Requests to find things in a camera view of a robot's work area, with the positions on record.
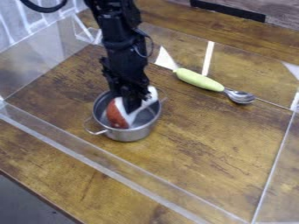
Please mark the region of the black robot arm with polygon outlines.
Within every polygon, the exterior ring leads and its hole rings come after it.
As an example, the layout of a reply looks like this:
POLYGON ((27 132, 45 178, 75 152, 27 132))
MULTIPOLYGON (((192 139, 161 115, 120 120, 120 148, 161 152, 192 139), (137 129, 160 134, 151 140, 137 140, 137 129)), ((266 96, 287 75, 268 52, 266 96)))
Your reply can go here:
POLYGON ((109 91, 123 98, 125 112, 133 112, 148 99, 149 79, 145 76, 145 38, 137 28, 140 11, 133 0, 84 0, 103 34, 107 57, 100 58, 109 91))

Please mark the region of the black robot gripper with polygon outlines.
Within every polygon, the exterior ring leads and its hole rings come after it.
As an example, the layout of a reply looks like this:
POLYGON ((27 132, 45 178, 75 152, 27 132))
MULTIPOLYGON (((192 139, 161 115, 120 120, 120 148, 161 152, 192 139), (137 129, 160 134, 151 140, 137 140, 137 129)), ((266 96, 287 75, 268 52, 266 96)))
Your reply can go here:
POLYGON ((100 58, 103 75, 109 90, 123 97, 125 112, 131 114, 151 99, 149 80, 145 76, 147 50, 144 38, 129 38, 123 41, 103 39, 107 57, 100 58))

